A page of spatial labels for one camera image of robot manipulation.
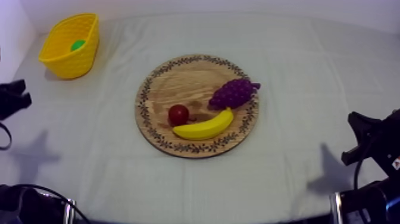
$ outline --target apple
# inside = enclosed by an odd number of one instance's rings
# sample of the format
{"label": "apple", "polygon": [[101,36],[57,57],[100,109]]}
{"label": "apple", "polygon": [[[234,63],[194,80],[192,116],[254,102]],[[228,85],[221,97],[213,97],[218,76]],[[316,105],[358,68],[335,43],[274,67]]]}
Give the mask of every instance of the apple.
{"label": "apple", "polygon": [[174,126],[185,125],[189,120],[189,110],[181,104],[173,105],[168,110],[168,118]]}

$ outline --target table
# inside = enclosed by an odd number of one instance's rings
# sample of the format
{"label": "table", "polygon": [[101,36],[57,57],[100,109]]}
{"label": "table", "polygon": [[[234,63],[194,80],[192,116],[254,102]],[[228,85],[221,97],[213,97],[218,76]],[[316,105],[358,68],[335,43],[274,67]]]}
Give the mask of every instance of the table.
{"label": "table", "polygon": [[[58,80],[38,62],[40,37],[19,68],[33,104],[6,120],[14,145],[3,183],[36,183],[78,201],[88,217],[121,223],[273,223],[330,210],[352,188],[356,146],[347,115],[385,118],[400,105],[395,35],[273,14],[172,14],[100,24],[91,72]],[[205,160],[163,154],[140,134],[136,91],[164,61],[212,54],[260,82],[248,138]],[[385,178],[373,161],[360,184]]]}

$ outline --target yellow basket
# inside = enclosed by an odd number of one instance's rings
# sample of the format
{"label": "yellow basket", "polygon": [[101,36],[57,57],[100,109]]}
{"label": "yellow basket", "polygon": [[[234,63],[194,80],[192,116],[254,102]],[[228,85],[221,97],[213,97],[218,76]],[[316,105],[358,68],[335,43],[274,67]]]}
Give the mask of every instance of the yellow basket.
{"label": "yellow basket", "polygon": [[[75,41],[85,43],[71,51]],[[39,54],[39,61],[62,79],[86,74],[93,66],[99,44],[99,18],[85,13],[69,17],[53,27]]]}

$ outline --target banana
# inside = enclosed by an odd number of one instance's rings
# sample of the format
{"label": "banana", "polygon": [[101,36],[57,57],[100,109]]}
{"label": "banana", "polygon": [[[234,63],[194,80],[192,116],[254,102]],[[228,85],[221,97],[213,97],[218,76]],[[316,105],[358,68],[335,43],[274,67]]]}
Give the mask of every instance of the banana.
{"label": "banana", "polygon": [[233,113],[230,108],[220,112],[213,119],[191,125],[180,125],[172,131],[187,140],[205,140],[221,134],[232,122]]}

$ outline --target purple grapes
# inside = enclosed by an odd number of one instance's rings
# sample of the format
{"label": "purple grapes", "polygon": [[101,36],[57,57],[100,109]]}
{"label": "purple grapes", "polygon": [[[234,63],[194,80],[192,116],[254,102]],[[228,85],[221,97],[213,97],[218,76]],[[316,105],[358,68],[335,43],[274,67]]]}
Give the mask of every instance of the purple grapes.
{"label": "purple grapes", "polygon": [[233,79],[218,89],[208,104],[215,110],[235,109],[249,101],[260,87],[261,84],[251,83],[248,79]]}

